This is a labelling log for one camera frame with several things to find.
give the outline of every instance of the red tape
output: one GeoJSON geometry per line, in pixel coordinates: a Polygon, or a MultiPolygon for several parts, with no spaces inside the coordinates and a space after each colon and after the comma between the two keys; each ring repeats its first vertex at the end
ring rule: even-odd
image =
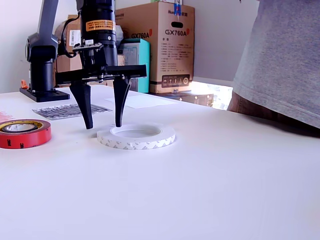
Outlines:
{"type": "Polygon", "coordinates": [[[0,148],[27,149],[45,144],[51,140],[51,124],[47,121],[23,119],[0,123],[0,148]],[[38,129],[23,133],[7,133],[2,129],[12,124],[33,124],[38,129]]]}

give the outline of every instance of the double-sided tape roll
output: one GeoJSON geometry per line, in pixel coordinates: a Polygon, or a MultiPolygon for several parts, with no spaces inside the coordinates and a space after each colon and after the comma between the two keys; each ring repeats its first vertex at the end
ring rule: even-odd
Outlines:
{"type": "Polygon", "coordinates": [[[47,121],[23,119],[0,123],[0,148],[27,149],[49,142],[51,124],[47,121]]]}
{"type": "Polygon", "coordinates": [[[176,132],[170,126],[156,123],[127,124],[122,127],[113,125],[98,131],[97,139],[101,144],[115,149],[148,150],[173,144],[176,132]],[[135,136],[139,132],[146,136],[135,136]]]}

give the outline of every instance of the black cable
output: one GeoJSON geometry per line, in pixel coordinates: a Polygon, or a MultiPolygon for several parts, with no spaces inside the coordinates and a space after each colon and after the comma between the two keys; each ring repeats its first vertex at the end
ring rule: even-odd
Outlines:
{"type": "Polygon", "coordinates": [[[72,59],[74,58],[75,56],[77,56],[77,53],[74,52],[73,55],[71,55],[68,51],[67,51],[67,46],[66,46],[66,42],[65,42],[65,38],[64,38],[64,35],[65,35],[65,30],[68,26],[69,23],[73,22],[73,21],[76,21],[80,18],[80,14],[81,14],[81,11],[78,11],[78,17],[77,18],[70,18],[68,19],[65,24],[64,24],[64,27],[63,27],[63,30],[62,30],[62,35],[61,35],[61,49],[63,51],[63,54],[66,55],[68,58],[72,59]]]}

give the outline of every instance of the person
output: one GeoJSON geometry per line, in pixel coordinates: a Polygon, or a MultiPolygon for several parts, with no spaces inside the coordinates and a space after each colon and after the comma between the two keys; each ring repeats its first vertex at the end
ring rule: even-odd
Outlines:
{"type": "Polygon", "coordinates": [[[228,110],[320,128],[320,0],[260,0],[228,110]]]}

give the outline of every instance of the yellow label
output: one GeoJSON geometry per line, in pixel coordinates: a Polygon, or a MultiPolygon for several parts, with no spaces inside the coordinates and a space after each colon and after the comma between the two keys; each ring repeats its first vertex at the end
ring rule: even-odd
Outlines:
{"type": "Polygon", "coordinates": [[[96,30],[116,30],[116,23],[111,20],[94,20],[88,21],[85,24],[85,29],[87,32],[96,30]]]}

